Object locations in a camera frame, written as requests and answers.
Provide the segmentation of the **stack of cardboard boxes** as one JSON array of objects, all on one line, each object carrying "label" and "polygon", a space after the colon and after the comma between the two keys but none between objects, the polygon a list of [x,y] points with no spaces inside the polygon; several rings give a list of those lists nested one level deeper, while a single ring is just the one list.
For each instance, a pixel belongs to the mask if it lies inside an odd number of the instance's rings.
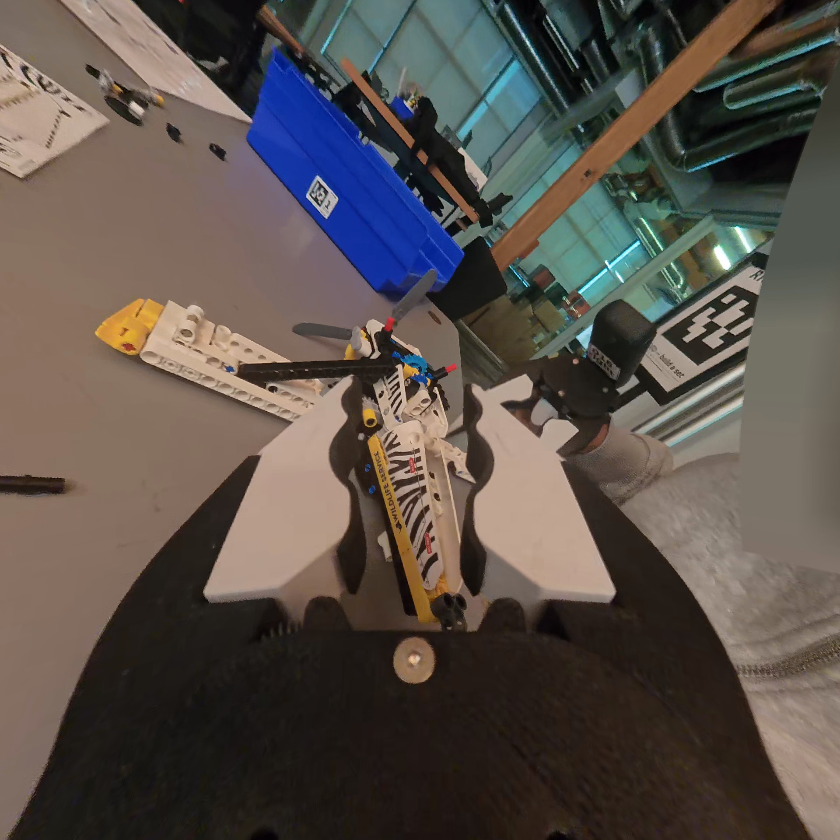
[{"label": "stack of cardboard boxes", "polygon": [[529,361],[591,309],[577,290],[566,290],[545,265],[529,273],[511,266],[505,278],[507,292],[470,313],[464,324],[507,365]]}]

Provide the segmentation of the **lego instruction booklet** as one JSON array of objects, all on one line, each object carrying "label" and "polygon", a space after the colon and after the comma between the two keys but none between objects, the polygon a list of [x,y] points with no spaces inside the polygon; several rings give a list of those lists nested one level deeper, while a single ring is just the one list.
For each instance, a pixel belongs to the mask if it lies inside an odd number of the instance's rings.
[{"label": "lego instruction booklet", "polygon": [[252,123],[252,118],[134,2],[62,4],[152,89],[239,122]]}]

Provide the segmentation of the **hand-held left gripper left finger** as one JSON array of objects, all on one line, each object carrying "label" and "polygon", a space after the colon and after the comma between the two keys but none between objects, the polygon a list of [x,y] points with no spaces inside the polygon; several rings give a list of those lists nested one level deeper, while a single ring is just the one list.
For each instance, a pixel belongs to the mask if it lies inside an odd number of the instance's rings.
[{"label": "hand-held left gripper left finger", "polygon": [[360,589],[366,537],[352,474],[360,459],[362,387],[346,377],[259,454],[207,579],[208,602],[270,599],[304,611]]}]

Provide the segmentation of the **wooden-top table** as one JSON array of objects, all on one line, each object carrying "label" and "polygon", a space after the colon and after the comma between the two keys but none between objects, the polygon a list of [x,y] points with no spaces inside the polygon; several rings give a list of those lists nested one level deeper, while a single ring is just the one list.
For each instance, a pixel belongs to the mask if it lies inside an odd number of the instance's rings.
[{"label": "wooden-top table", "polygon": [[340,66],[349,82],[332,102],[342,106],[365,137],[396,156],[399,172],[422,196],[435,196],[433,210],[443,201],[457,207],[462,228],[491,221],[487,204],[467,175],[465,158],[436,131],[437,113],[431,102],[421,98],[426,106],[402,119],[366,71],[347,58]]}]

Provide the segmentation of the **wooden ceiling beam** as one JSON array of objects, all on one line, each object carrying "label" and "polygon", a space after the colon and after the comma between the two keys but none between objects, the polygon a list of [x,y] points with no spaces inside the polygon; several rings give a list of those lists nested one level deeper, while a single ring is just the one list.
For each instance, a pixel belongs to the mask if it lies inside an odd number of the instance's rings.
[{"label": "wooden ceiling beam", "polygon": [[733,1],[723,8],[492,246],[499,269],[528,256],[541,235],[780,5]]}]

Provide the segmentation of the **blue plastic bin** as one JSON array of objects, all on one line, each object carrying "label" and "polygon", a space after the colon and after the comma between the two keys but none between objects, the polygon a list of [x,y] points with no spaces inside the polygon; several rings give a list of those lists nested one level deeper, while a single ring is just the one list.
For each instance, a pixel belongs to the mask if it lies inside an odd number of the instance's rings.
[{"label": "blue plastic bin", "polygon": [[279,49],[247,141],[375,291],[400,297],[430,270],[433,292],[448,284],[464,251]]}]

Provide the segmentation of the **black box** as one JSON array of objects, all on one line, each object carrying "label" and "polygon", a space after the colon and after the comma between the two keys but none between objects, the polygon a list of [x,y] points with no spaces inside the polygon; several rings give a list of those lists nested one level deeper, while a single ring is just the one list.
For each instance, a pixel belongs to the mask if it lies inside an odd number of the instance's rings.
[{"label": "black box", "polygon": [[446,286],[429,291],[427,298],[449,321],[456,322],[507,293],[507,283],[490,246],[483,237],[477,237],[464,247],[464,258]]}]

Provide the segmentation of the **metal ventilation ducts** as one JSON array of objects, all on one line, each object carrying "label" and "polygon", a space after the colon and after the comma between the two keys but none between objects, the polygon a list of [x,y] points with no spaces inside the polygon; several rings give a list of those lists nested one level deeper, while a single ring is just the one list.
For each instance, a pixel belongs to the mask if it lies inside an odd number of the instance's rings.
[{"label": "metal ventilation ducts", "polygon": [[[587,193],[620,158],[655,133],[666,152],[670,118],[692,95],[721,91],[733,121],[697,147],[675,146],[669,166],[699,172],[810,132],[838,63],[838,2],[752,35],[780,2],[730,3],[676,58],[657,70],[637,99],[494,244],[508,262]],[[738,111],[750,111],[744,118]]]}]

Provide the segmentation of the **instruction sheet left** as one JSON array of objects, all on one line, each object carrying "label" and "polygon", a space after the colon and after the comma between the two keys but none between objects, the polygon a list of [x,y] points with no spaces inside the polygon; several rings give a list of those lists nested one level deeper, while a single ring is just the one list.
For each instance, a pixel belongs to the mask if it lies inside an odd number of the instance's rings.
[{"label": "instruction sheet left", "polygon": [[1,47],[1,169],[24,179],[109,119],[26,59]]}]

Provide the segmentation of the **grey sweatshirt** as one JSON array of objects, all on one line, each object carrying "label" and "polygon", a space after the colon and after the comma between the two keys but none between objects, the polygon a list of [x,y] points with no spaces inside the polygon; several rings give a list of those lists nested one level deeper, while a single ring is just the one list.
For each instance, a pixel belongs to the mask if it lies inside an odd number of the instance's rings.
[{"label": "grey sweatshirt", "polygon": [[740,463],[711,456],[623,501],[710,619],[813,838],[839,838],[838,574],[742,546]]}]

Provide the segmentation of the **white zebra-striped lego plane model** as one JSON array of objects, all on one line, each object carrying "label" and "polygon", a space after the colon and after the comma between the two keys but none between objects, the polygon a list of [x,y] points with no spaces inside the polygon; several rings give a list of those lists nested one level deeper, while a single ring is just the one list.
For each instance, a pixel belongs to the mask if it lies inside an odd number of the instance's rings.
[{"label": "white zebra-striped lego plane model", "polygon": [[384,512],[385,546],[404,580],[404,605],[423,623],[465,631],[460,532],[450,474],[474,482],[466,454],[450,444],[442,380],[396,325],[437,281],[427,271],[386,321],[352,329],[301,322],[298,335],[344,342],[341,360],[289,360],[220,323],[201,307],[140,298],[107,317],[95,335],[112,349],[294,423],[344,378],[361,386],[361,440],[354,465],[360,488]]}]

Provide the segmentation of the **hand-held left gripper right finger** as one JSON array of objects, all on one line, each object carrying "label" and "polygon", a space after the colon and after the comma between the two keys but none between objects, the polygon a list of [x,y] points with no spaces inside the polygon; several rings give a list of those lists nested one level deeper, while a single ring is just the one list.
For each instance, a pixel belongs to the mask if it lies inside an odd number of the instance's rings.
[{"label": "hand-held left gripper right finger", "polygon": [[467,385],[461,575],[470,594],[523,607],[609,603],[613,579],[560,457],[491,392]]}]

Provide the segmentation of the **person's right forearm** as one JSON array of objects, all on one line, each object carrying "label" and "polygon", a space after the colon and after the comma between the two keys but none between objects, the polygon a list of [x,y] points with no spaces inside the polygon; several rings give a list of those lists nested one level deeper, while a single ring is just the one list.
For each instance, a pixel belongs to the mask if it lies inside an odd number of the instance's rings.
[{"label": "person's right forearm", "polygon": [[581,450],[571,444],[562,450],[563,460],[587,478],[618,507],[634,499],[675,468],[665,444],[646,435],[609,423]]}]

